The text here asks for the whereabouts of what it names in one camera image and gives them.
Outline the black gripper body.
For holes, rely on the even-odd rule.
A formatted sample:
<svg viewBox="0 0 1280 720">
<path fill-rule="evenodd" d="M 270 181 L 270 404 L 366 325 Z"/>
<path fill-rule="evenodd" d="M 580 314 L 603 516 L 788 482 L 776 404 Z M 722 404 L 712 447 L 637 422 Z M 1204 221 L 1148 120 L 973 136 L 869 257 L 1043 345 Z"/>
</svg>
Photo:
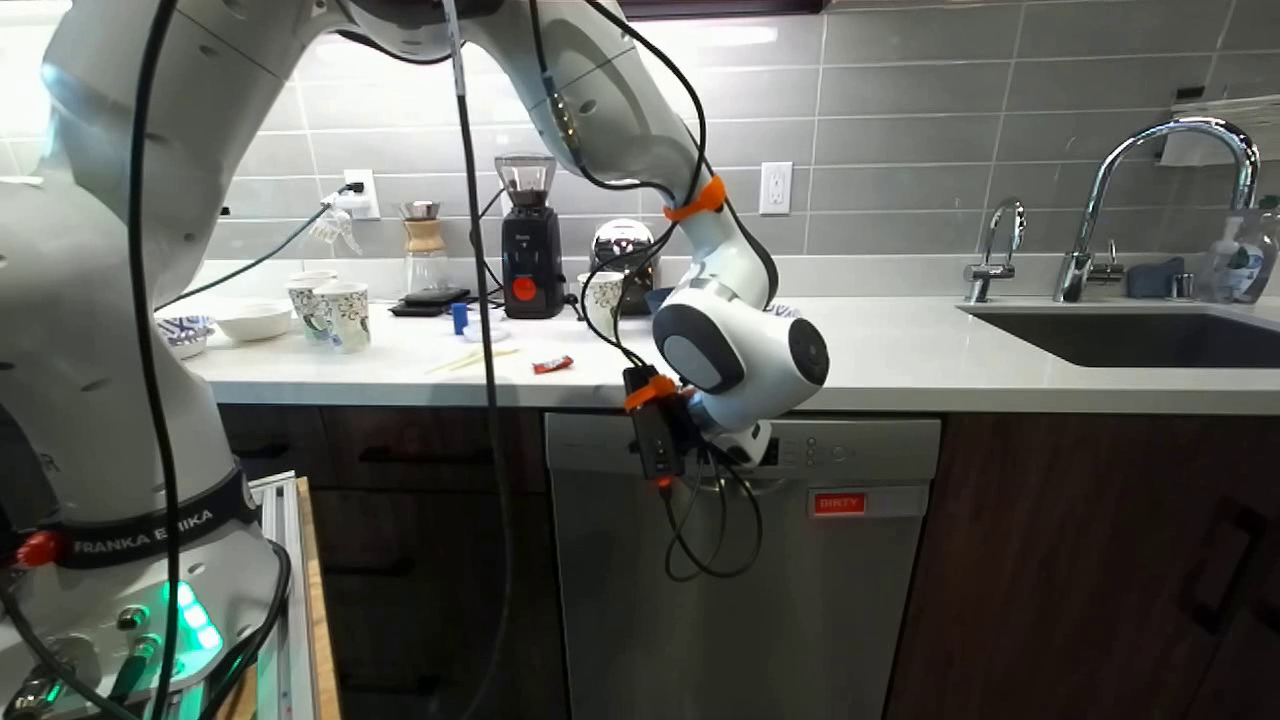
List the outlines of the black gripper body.
<svg viewBox="0 0 1280 720">
<path fill-rule="evenodd" d="M 654 365 L 626 371 L 626 413 L 634 416 L 634 447 L 641 477 L 657 493 L 673 493 L 690 469 L 757 469 L 776 454 L 767 422 L 749 430 L 706 428 L 693 413 L 693 396 Z"/>
</svg>

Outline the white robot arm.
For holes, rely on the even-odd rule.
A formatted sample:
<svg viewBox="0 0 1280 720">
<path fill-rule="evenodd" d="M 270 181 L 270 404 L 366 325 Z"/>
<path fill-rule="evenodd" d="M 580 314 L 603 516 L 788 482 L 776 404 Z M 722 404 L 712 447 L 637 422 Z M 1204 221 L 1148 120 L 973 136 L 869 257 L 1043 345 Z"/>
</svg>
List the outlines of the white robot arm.
<svg viewBox="0 0 1280 720">
<path fill-rule="evenodd" d="M 6 704 L 31 720 L 175 720 L 222 704 L 283 613 L 214 389 L 158 309 L 203 264 L 227 184 L 312 41 L 396 58 L 484 46 L 570 171 L 654 188 L 693 267 L 628 399 L 757 454 L 830 379 L 815 325 L 738 221 L 615 0 L 73 0 L 42 57 L 48 142 L 0 188 L 0 404 L 58 513 L 6 554 Z"/>
</svg>

